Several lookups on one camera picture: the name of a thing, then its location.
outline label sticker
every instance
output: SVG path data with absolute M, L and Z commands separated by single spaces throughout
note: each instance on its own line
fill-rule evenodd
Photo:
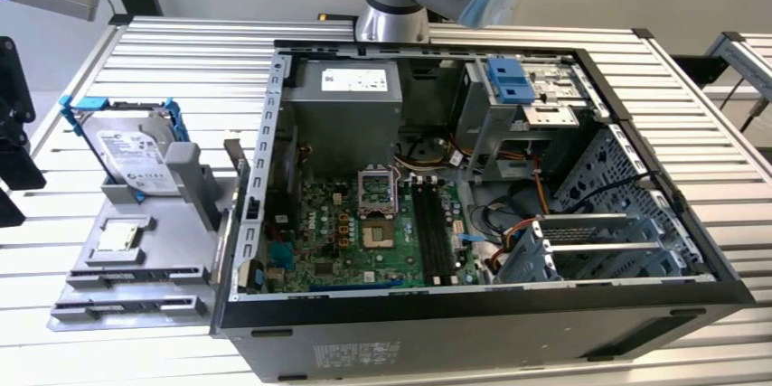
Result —
M 156 139 L 139 131 L 101 130 L 96 137 L 125 183 L 147 194 L 177 193 Z
M 453 166 L 457 166 L 461 164 L 461 160 L 463 160 L 463 154 L 461 152 L 456 149 L 453 150 L 453 155 L 449 157 L 449 163 Z
M 328 68 L 323 71 L 323 91 L 387 92 L 387 70 Z
M 397 361 L 399 342 L 313 345 L 319 368 L 391 365 Z

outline blue tab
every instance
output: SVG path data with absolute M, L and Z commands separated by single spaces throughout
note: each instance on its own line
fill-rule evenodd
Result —
M 483 237 L 481 235 L 472 235 L 472 234 L 459 234 L 459 240 L 487 241 L 485 237 Z
M 536 92 L 531 88 L 523 65 L 516 59 L 488 58 L 487 75 L 493 88 L 499 92 L 501 103 L 531 104 L 536 100 Z
M 184 126 L 180 105 L 173 99 L 168 98 L 167 101 L 164 101 L 164 108 L 171 114 L 171 123 L 173 124 L 173 133 L 177 136 L 177 140 L 181 142 L 189 142 L 191 137 L 188 136 L 188 129 Z
M 97 111 L 104 110 L 108 105 L 109 101 L 105 97 L 83 97 L 75 108 L 77 110 Z

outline motherboard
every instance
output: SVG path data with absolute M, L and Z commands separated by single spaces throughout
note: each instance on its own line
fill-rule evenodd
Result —
M 441 224 L 433 228 L 441 232 L 439 237 L 427 229 L 431 223 L 423 222 L 424 217 L 416 219 L 421 209 L 415 204 L 415 185 L 403 182 L 396 186 L 396 213 L 363 214 L 356 180 L 303 185 L 292 264 L 285 264 L 285 278 L 273 281 L 272 291 L 476 284 L 472 250 L 459 238 L 465 233 L 465 223 L 455 183 L 431 184 L 439 199 L 436 205 L 441 207 Z M 383 200 L 383 192 L 389 190 L 383 187 L 365 184 L 361 193 L 372 196 L 364 198 L 368 203 Z M 449 270 L 445 282 L 435 276 L 437 261 L 440 268 Z

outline aluminum slatted surface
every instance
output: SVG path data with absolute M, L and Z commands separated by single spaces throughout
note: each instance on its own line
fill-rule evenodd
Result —
M 272 40 L 347 40 L 349 35 L 349 25 L 336 23 L 137 18 L 105 35 L 103 50 L 95 51 L 68 92 L 76 98 L 177 98 L 203 160 L 228 175 L 220 143 L 225 137 L 241 137 L 245 146 L 255 143 Z M 535 386 L 772 384 L 772 184 L 652 47 L 629 31 L 613 30 L 467 31 L 439 25 L 432 36 L 436 42 L 589 50 L 763 305 L 635 362 L 336 384 L 509 384 L 513 379 Z M 31 218 L 23 227 L 0 230 L 0 383 L 259 384 L 231 343 L 208 338 L 205 327 L 60 334 L 45 329 L 48 307 L 103 202 L 96 161 L 68 125 L 49 119 L 35 149 L 48 186 L 13 193 Z

